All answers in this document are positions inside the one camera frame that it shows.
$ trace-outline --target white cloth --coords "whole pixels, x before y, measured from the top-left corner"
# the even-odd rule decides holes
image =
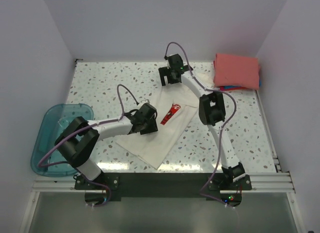
[[[197,97],[183,84],[163,86],[150,99],[157,110],[158,131],[150,134],[122,135],[116,141],[121,147],[158,169],[198,110]],[[173,104],[181,108],[165,123],[161,121]]]

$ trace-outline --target black mounting plate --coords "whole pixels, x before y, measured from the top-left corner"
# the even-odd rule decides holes
[[[121,201],[122,197],[202,198],[200,189],[210,176],[210,173],[104,173],[112,191],[111,201]],[[75,179],[75,190],[103,189],[88,184],[80,175]],[[252,190],[249,175],[228,185],[218,183],[219,179],[224,179],[223,173],[216,173],[203,193],[221,199],[222,190],[236,191],[240,186],[243,191]]]

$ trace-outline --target terrazzo surface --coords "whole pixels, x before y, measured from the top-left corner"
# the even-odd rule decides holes
[[[213,64],[190,64],[197,77],[212,87]],[[96,120],[118,117],[121,107],[117,98],[117,84],[127,86],[138,100],[147,99],[161,87],[158,68],[163,66],[166,66],[165,62],[78,62],[67,104],[84,103],[91,106]],[[237,102],[237,112],[225,130],[238,158],[247,173],[275,173],[272,150],[255,92],[236,90],[231,94]],[[121,98],[127,111],[135,108],[133,99],[125,89],[121,89]],[[228,117],[234,106],[227,96],[224,96],[224,101]],[[91,154],[104,172],[210,173],[217,163],[218,148],[208,128],[201,124],[198,114],[158,170],[119,146],[116,137],[99,141]]]

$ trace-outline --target blue plastic tray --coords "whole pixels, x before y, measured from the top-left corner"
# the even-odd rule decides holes
[[[54,147],[56,139],[76,117],[83,117],[87,121],[92,120],[94,112],[86,104],[57,104],[45,113],[31,157],[31,168],[35,173],[46,177],[65,177],[76,173],[69,164],[37,167],[41,158]],[[44,164],[65,160],[56,150]]]

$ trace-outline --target wire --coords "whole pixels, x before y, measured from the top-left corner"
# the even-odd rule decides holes
[[[225,91],[221,91],[221,90],[217,90],[217,89],[209,89],[209,88],[206,88],[197,78],[196,76],[194,75],[194,73],[192,72],[191,70],[191,66],[190,66],[190,63],[189,63],[189,59],[187,57],[187,53],[185,51],[185,49],[177,42],[170,42],[167,46],[166,46],[166,49],[165,49],[165,54],[164,54],[164,58],[166,59],[167,57],[167,53],[168,53],[168,49],[169,49],[169,46],[171,44],[175,44],[177,45],[183,52],[184,54],[184,57],[185,57],[185,61],[187,63],[187,66],[188,66],[188,70],[190,71],[190,74],[192,76],[192,78],[195,80],[195,82],[197,82],[197,84],[202,88],[204,89],[205,91],[207,92],[220,92],[222,94],[225,94],[227,95],[232,101],[233,101],[233,105],[234,105],[234,109],[233,109],[233,112],[231,114],[231,116],[222,124],[221,128],[220,128],[220,132],[219,132],[219,146],[218,146],[218,158],[217,158],[217,161],[216,161],[216,165],[214,167],[214,170],[211,174],[211,176],[209,177],[209,179],[207,180],[207,182],[203,185],[203,187],[200,189],[200,195],[203,196],[203,197],[207,197],[207,198],[211,198],[213,200],[216,200],[222,204],[225,204],[226,206],[228,207],[232,207],[231,205],[228,205],[226,204],[225,202],[223,202],[221,199],[219,198],[216,198],[212,195],[209,195],[209,194],[204,194],[202,193],[202,191],[208,186],[209,182],[213,179],[214,175],[216,174],[217,172],[217,169],[218,169],[218,166],[219,166],[219,162],[220,162],[220,158],[221,158],[221,150],[222,150],[222,134],[223,134],[223,131],[224,131],[224,127],[225,125],[232,119],[232,117],[234,117],[236,111],[237,111],[237,103],[236,103],[236,100],[232,97],[232,95],[230,95],[229,93],[225,92]],[[237,224],[237,228],[236,228],[236,231],[235,232],[238,232],[238,228],[239,228],[239,214],[238,212],[235,210],[237,216],[238,216],[238,224]]]
[[[118,84],[117,88],[119,88],[119,87],[125,88],[125,89],[130,93],[130,95],[131,95],[132,98],[134,99],[135,103],[136,103],[137,105],[139,105],[139,102],[138,102],[137,99],[135,98],[134,94],[132,94],[132,92],[131,92],[126,86],[124,86],[123,84]]]
[[[240,193],[240,196],[242,196],[242,185],[240,185],[238,187],[238,189],[236,189],[236,193],[235,194],[238,194],[238,192]]]
[[[132,114],[133,112],[137,112],[137,111],[138,111],[138,109],[132,109],[129,111],[129,113]]]
[[[118,96],[118,99],[119,99],[119,102],[120,102],[120,105],[121,105],[121,115],[120,115],[119,119],[116,118],[116,119],[107,119],[107,120],[101,121],[99,123],[100,125],[101,124],[112,123],[112,122],[118,122],[124,117],[124,115],[125,115],[125,107],[124,107],[124,103],[123,103],[123,101],[121,99],[121,96],[120,96],[120,91],[119,91],[120,87],[125,88],[131,94],[131,96],[133,97],[135,102],[137,103],[137,99],[135,98],[134,94],[126,86],[124,86],[123,84],[118,84],[117,87],[116,87],[116,93],[117,93],[117,96]],[[75,132],[71,133],[70,135],[68,135],[66,138],[61,140],[57,145],[55,145],[47,154],[44,155],[44,157],[39,161],[37,167],[43,168],[43,167],[50,167],[50,166],[59,165],[59,164],[67,164],[68,163],[67,161],[59,161],[59,162],[53,162],[53,163],[49,163],[49,164],[43,164],[43,162],[45,160],[47,160],[55,150],[57,150],[63,143],[68,141],[70,138],[72,138],[72,137],[78,135],[79,133],[81,133],[83,131],[86,131],[86,130],[92,128],[92,127],[95,127],[97,125],[98,125],[97,123],[90,124],[90,125],[88,125],[86,127],[78,129],[77,131],[75,131]]]
[[[89,184],[91,184],[91,185],[98,186],[98,187],[105,188],[106,193],[109,192],[109,197],[106,197],[106,198],[104,199],[104,202],[103,202],[103,203],[101,203],[101,204],[92,204],[91,206],[92,206],[92,207],[102,207],[102,206],[104,206],[105,204],[107,204],[107,203],[110,201],[110,199],[111,199],[111,190],[110,190],[110,188],[109,188],[106,184],[100,184],[100,183],[93,182],[92,180],[89,180],[89,179],[88,179],[84,174],[82,174],[80,171],[78,171],[78,172],[81,174],[81,176],[85,179],[85,181],[86,181],[87,183],[89,183]]]

